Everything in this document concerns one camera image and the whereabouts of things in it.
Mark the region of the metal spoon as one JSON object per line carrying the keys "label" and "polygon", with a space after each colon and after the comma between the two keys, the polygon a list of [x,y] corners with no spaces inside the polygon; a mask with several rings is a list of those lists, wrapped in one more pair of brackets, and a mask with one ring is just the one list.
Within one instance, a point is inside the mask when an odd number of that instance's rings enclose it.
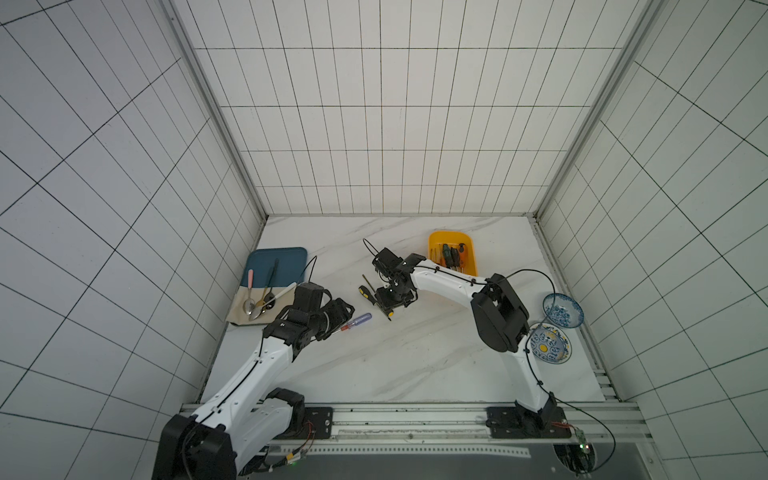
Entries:
{"label": "metal spoon", "polygon": [[266,313],[268,310],[271,310],[271,309],[275,308],[276,305],[279,303],[279,301],[283,297],[287,296],[289,293],[292,293],[295,290],[296,286],[297,286],[297,283],[293,282],[293,283],[289,284],[288,286],[286,286],[285,288],[283,288],[277,294],[274,294],[272,291],[269,291],[266,294],[266,296],[264,298],[264,301],[260,305],[258,305],[254,309],[254,311],[249,315],[249,319],[251,321],[256,320],[261,315]]}

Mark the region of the purple transparent handle screwdriver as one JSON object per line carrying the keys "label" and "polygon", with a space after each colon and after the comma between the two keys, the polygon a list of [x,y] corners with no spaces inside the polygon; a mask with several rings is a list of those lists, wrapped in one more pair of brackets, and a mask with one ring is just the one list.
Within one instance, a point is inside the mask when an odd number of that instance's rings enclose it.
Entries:
{"label": "purple transparent handle screwdriver", "polygon": [[372,319],[372,314],[371,313],[365,313],[365,314],[360,315],[360,316],[350,320],[349,322],[345,323],[341,327],[341,330],[342,331],[349,330],[349,329],[354,328],[354,327],[356,327],[358,325],[361,325],[361,324],[363,324],[363,323],[365,323],[365,322],[367,322],[367,321],[369,321],[371,319]]}

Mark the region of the teal tray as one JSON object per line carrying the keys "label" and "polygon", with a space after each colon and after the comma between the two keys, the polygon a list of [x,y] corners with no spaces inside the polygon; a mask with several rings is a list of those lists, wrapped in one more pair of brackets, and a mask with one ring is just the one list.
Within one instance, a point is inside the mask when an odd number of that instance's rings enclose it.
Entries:
{"label": "teal tray", "polygon": [[301,283],[308,262],[307,251],[302,247],[258,249],[246,260],[240,285],[249,285],[249,272],[253,272],[250,285],[254,288],[286,287],[293,282]]}

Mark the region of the large orange black screwdriver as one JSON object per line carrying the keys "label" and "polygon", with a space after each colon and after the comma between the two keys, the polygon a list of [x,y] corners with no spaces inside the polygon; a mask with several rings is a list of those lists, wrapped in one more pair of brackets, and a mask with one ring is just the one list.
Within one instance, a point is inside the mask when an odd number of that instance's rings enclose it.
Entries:
{"label": "large orange black screwdriver", "polygon": [[464,243],[460,243],[458,246],[458,256],[459,256],[459,268],[462,273],[466,271],[466,265],[467,265],[467,246]]}

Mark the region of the yellow plastic storage box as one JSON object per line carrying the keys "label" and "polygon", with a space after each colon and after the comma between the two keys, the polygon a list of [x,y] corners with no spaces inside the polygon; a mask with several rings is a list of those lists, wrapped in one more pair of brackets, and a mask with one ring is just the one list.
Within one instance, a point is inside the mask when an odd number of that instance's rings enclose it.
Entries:
{"label": "yellow plastic storage box", "polygon": [[477,276],[473,242],[458,231],[436,231],[428,239],[428,258],[459,273]]}

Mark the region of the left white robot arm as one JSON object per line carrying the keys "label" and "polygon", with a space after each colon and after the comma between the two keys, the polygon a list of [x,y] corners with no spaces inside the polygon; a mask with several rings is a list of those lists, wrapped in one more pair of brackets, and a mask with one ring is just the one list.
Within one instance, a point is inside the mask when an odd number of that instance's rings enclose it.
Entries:
{"label": "left white robot arm", "polygon": [[233,377],[192,415],[164,426],[153,479],[235,479],[273,439],[305,428],[304,397],[274,388],[276,378],[314,340],[329,338],[354,307],[312,282],[262,330],[262,339]]}

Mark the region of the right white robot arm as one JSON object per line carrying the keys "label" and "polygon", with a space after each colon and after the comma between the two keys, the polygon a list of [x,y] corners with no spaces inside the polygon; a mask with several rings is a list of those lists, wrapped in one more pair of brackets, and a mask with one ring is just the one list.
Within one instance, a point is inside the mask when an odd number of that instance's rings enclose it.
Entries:
{"label": "right white robot arm", "polygon": [[486,409],[485,425],[493,438],[573,437],[555,395],[544,388],[525,350],[530,315],[506,277],[453,272],[418,254],[405,259],[377,256],[372,264],[384,282],[375,292],[375,302],[385,315],[408,307],[423,291],[434,293],[468,308],[479,338],[502,355],[515,398],[509,406]]}

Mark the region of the yellow blue patterned bowl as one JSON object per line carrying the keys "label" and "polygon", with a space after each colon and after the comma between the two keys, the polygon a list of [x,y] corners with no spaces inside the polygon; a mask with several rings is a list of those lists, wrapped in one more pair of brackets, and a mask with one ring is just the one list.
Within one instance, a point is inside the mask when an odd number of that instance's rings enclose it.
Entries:
{"label": "yellow blue patterned bowl", "polygon": [[552,365],[568,362],[572,355],[572,343],[556,325],[537,323],[529,332],[528,347],[538,360]]}

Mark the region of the beige cloth mat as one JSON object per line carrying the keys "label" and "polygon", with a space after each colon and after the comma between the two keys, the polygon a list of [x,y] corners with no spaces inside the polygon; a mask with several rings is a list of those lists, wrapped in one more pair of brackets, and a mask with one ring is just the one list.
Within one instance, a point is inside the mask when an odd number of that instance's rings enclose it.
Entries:
{"label": "beige cloth mat", "polygon": [[246,286],[240,286],[232,300],[225,321],[239,326],[269,324],[275,320],[284,307],[290,306],[293,303],[296,286],[296,283],[292,283],[286,287],[275,287],[272,291],[276,297],[272,302],[273,308],[265,310],[262,307],[258,307],[251,315],[247,315],[244,310],[248,293],[251,292],[252,299],[258,301],[261,299],[264,289],[253,287],[251,290],[248,290]]}

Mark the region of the large black yellow screwdriver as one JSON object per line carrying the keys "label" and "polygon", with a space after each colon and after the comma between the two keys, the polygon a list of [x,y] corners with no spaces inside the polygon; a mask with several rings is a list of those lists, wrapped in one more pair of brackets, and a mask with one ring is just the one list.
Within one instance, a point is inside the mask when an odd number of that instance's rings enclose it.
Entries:
{"label": "large black yellow screwdriver", "polygon": [[361,285],[358,291],[369,303],[378,308],[389,321],[392,320],[394,311],[381,301],[377,293],[374,293],[364,285]]}

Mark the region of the green black screwdriver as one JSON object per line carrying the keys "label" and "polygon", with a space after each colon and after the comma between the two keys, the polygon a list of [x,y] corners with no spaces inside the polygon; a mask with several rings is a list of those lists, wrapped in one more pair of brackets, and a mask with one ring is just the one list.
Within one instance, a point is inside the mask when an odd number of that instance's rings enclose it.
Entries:
{"label": "green black screwdriver", "polygon": [[442,245],[442,258],[447,268],[453,269],[455,267],[453,254],[452,254],[452,247],[449,244]]}

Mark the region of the black yellow dotted screwdriver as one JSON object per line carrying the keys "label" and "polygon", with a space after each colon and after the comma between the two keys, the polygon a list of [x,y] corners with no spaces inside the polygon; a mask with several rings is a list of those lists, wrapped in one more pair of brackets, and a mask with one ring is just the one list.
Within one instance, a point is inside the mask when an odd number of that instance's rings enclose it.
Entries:
{"label": "black yellow dotted screwdriver", "polygon": [[362,277],[363,277],[363,279],[364,279],[364,281],[365,281],[365,284],[367,285],[367,287],[368,287],[368,290],[370,291],[370,293],[371,293],[372,295],[375,295],[375,293],[376,293],[376,288],[375,288],[375,287],[374,287],[374,286],[373,286],[373,285],[370,283],[370,281],[367,279],[367,277],[366,277],[364,274],[362,275]]}

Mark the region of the blue white porcelain bowl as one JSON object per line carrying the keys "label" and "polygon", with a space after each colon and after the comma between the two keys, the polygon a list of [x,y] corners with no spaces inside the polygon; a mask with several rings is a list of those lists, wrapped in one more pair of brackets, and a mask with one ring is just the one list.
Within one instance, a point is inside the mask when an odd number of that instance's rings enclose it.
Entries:
{"label": "blue white porcelain bowl", "polygon": [[550,293],[542,300],[542,309],[546,321],[560,328],[575,329],[585,320],[582,307],[570,296],[563,293]]}

